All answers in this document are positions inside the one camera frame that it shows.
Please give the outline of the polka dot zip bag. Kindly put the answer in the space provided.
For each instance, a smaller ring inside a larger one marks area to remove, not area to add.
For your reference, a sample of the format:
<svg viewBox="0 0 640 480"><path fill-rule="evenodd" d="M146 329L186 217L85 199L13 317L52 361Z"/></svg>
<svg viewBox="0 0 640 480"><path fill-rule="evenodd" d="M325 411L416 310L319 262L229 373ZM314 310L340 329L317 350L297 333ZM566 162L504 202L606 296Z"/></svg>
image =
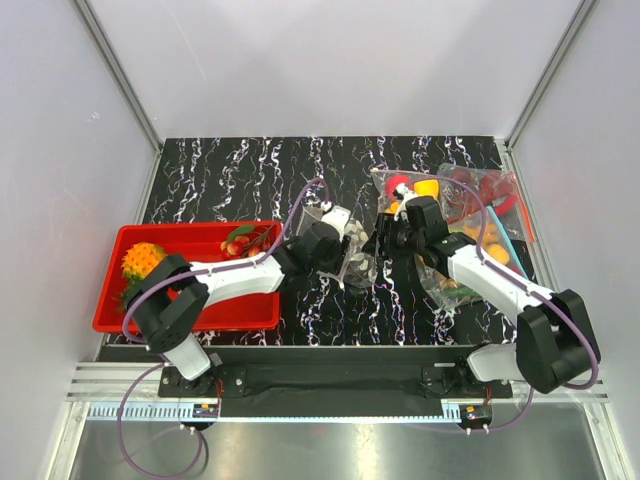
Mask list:
<svg viewBox="0 0 640 480"><path fill-rule="evenodd" d="M320 204L305 206L299 220L296 234L302 235L315 222L320 221L321 215ZM377 267L373 257L362 252L362 247L369 239L369 235L361 222L353 217L352 213L346 226L345 235L351 238L351 244L347 254L347 263L342 271L338 275L326 275L318 272L317 274L320 277L335 280L342 290L344 290L346 286L358 289L370 288L376 279Z"/></svg>

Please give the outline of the fake cherry bunch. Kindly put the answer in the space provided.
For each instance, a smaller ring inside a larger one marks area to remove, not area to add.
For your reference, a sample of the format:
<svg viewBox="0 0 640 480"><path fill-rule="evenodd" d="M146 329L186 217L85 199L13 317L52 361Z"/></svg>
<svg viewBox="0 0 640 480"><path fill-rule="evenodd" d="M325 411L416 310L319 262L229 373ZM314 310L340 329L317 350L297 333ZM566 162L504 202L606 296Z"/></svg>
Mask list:
<svg viewBox="0 0 640 480"><path fill-rule="evenodd" d="M272 246L271 232L273 229L273 225L237 227L220 243L223 258L236 260L265 253Z"/></svg>

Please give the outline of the fake orange pineapple with leaves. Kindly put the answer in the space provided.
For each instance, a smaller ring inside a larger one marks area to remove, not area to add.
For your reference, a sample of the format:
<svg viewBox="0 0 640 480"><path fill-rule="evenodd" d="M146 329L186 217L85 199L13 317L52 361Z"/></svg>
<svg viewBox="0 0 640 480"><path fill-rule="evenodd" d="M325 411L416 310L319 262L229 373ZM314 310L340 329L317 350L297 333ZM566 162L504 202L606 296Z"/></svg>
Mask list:
<svg viewBox="0 0 640 480"><path fill-rule="evenodd" d="M166 251L159 245L139 242L129 248L121 261L121 277L125 281L124 289L114 297L117 301L115 312L123 313L127 309L133 294L141 282L167 257Z"/></svg>

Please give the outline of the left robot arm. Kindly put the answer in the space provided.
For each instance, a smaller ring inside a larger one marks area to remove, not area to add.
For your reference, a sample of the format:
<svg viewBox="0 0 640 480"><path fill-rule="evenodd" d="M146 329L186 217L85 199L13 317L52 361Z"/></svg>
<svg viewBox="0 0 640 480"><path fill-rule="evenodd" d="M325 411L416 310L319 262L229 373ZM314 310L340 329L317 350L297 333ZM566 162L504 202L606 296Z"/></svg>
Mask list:
<svg viewBox="0 0 640 480"><path fill-rule="evenodd" d="M345 233L344 221L319 220L270 251L219 265L189 263L155 244L138 243L121 262L128 281L123 331L133 321L147 349L178 370L181 384L193 395L206 395L216 372L192 333L201 313L223 301L280 292L312 273L340 269Z"/></svg>

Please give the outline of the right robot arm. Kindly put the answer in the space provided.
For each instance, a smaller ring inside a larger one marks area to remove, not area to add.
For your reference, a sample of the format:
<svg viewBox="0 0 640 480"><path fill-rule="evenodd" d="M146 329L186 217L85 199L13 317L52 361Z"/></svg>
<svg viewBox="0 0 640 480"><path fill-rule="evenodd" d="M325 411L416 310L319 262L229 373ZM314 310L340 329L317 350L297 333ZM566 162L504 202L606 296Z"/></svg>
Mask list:
<svg viewBox="0 0 640 480"><path fill-rule="evenodd" d="M491 258L469 235L450 231L433 198L405 198L396 213L379 213L365 250L384 259L421 260L515 325L514 343L477 347L454 371L463 395L476 396L497 380L524 381L543 394L596 382L601 356L582 297L537 285Z"/></svg>

